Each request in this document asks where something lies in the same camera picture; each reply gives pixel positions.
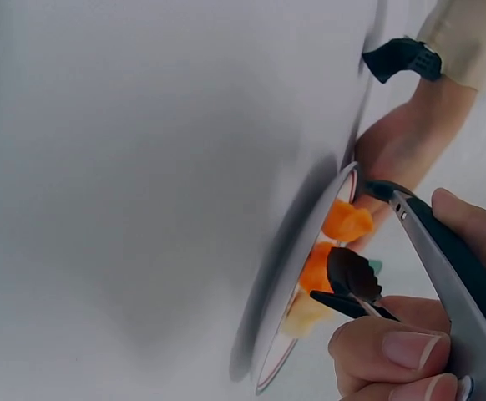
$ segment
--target carrot piece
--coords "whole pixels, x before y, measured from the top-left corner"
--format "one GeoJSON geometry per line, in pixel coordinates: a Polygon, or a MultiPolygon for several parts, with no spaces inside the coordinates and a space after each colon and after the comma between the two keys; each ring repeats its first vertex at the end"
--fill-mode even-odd
{"type": "Polygon", "coordinates": [[[373,231],[373,220],[368,210],[335,200],[321,230],[329,238],[351,242],[373,231]]]}
{"type": "Polygon", "coordinates": [[[327,278],[327,258],[333,247],[330,242],[318,242],[311,250],[299,278],[299,284],[307,292],[332,292],[327,278]]]}

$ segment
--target hand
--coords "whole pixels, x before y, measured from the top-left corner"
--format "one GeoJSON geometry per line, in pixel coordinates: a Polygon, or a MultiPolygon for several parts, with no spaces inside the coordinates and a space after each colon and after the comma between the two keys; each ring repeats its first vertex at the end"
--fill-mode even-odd
{"type": "MultiPolygon", "coordinates": [[[[433,213],[486,266],[486,210],[437,190],[433,213]]],[[[385,297],[381,304],[402,323],[362,317],[338,328],[329,343],[343,400],[454,401],[457,378],[442,374],[451,342],[441,303],[385,297]]]]}

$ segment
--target white plate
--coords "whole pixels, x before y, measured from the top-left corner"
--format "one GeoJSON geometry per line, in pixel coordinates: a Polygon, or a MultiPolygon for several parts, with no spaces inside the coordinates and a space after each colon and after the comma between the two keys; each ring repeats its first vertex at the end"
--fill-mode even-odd
{"type": "Polygon", "coordinates": [[[299,276],[335,199],[352,202],[357,188],[357,163],[351,163],[325,189],[301,230],[286,264],[271,289],[264,307],[252,354],[251,378],[256,394],[262,393],[278,374],[296,345],[296,339],[279,331],[291,299],[297,291],[299,276]]]}

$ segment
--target beige sleeve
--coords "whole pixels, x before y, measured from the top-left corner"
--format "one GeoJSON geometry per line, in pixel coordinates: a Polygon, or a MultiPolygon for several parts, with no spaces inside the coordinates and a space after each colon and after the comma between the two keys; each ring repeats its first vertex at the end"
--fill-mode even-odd
{"type": "Polygon", "coordinates": [[[418,41],[442,59],[442,74],[463,86],[486,85],[486,0],[438,0],[418,41]]]}

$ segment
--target green food piece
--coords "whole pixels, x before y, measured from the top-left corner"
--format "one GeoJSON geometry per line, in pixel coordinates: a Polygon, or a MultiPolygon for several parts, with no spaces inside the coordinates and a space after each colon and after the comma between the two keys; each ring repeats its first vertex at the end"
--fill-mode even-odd
{"type": "Polygon", "coordinates": [[[378,276],[380,274],[380,271],[382,270],[382,262],[381,261],[370,260],[369,266],[375,272],[375,276],[378,276]]]}

